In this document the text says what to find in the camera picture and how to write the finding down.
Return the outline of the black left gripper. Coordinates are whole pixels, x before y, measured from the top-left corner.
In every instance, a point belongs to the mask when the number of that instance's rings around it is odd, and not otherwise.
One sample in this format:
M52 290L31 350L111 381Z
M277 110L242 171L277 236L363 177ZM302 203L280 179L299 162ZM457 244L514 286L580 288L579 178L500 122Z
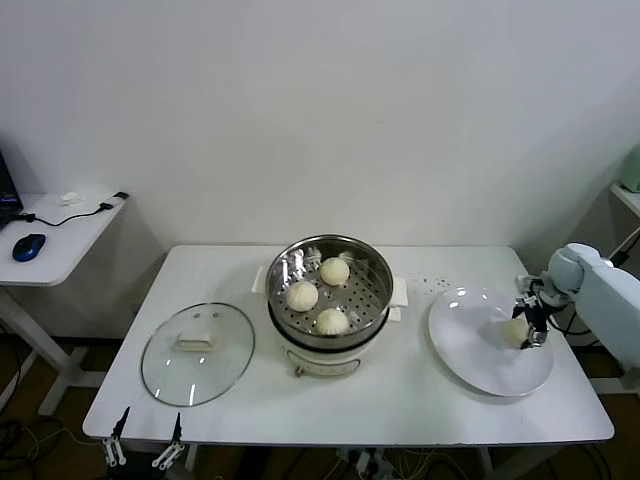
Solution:
M107 465L116 465L107 468L107 478L111 480L162 480L165 472L159 468L171 468L184 451L181 441L182 426L181 414L178 413L171 441L154 460L147 457L135 457L126 460L124 449L120 442L130 407L126 407L120 419L115 423L111 435L102 440L102 447Z

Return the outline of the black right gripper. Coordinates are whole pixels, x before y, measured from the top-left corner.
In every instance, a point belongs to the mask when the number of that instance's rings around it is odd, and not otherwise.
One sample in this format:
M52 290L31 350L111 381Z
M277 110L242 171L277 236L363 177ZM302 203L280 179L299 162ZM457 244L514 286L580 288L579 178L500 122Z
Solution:
M547 338L550 325L560 330L553 316L563 311L568 305L568 295L559 290L549 279L534 279L530 281L529 293L532 296L519 297L515 300L512 319L529 312L529 325L521 350L542 347Z

